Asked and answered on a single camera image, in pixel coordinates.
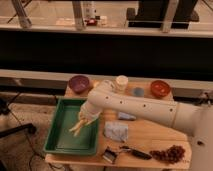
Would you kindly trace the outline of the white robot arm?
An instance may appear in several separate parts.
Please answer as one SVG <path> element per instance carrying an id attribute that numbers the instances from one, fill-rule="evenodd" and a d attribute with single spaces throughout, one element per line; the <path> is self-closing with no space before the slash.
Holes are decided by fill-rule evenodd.
<path id="1" fill-rule="evenodd" d="M 213 171 L 213 105 L 195 106 L 117 94 L 115 85 L 104 80 L 88 93 L 80 117 L 92 122 L 104 109 L 133 114 L 191 135 L 190 171 Z"/>

